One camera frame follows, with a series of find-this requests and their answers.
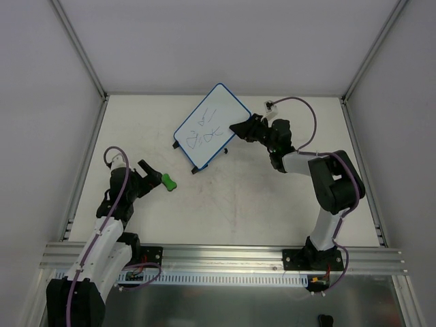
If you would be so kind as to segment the green bone-shaped eraser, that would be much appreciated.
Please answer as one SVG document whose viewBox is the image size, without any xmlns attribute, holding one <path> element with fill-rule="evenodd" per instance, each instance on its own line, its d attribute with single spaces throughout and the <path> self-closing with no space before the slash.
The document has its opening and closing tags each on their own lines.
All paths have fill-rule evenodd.
<svg viewBox="0 0 436 327">
<path fill-rule="evenodd" d="M 174 182 L 169 174 L 163 174 L 161 176 L 161 183 L 165 186 L 168 191 L 173 191 L 177 188 L 176 182 Z"/>
</svg>

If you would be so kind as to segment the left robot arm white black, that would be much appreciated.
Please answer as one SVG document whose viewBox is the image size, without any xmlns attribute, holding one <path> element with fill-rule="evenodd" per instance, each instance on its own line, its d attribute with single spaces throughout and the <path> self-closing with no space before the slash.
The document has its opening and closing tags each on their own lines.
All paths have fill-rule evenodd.
<svg viewBox="0 0 436 327">
<path fill-rule="evenodd" d="M 96 212 L 90 239 L 62 279 L 46 288 L 49 326 L 102 326 L 106 299 L 119 274 L 139 264 L 139 236 L 125 228 L 134 213 L 134 202 L 161 184 L 162 174 L 145 160 L 128 168 L 120 155 L 111 163 L 109 188 Z"/>
</svg>

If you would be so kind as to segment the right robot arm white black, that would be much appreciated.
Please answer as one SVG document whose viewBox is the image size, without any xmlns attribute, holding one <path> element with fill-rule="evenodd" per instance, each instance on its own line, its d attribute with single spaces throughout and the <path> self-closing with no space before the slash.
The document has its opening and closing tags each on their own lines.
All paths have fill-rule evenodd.
<svg viewBox="0 0 436 327">
<path fill-rule="evenodd" d="M 311 179 L 320 211 L 314 230 L 294 261 L 307 264 L 312 269 L 321 269 L 337 250 L 336 239 L 344 218 L 365 196 L 362 180 L 347 153 L 297 150 L 292 145 L 288 120 L 277 119 L 269 124 L 258 114 L 231 125 L 230 130 L 246 142 L 264 145 L 275 170 Z"/>
</svg>

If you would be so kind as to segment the blue-framed whiteboard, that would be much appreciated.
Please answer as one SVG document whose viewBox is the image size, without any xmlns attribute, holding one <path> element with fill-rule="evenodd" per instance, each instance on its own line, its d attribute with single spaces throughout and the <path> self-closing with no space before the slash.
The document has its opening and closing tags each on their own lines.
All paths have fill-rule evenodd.
<svg viewBox="0 0 436 327">
<path fill-rule="evenodd" d="M 200 170 L 234 137 L 229 128 L 251 117 L 251 111 L 222 83 L 216 84 L 173 134 L 191 164 Z"/>
</svg>

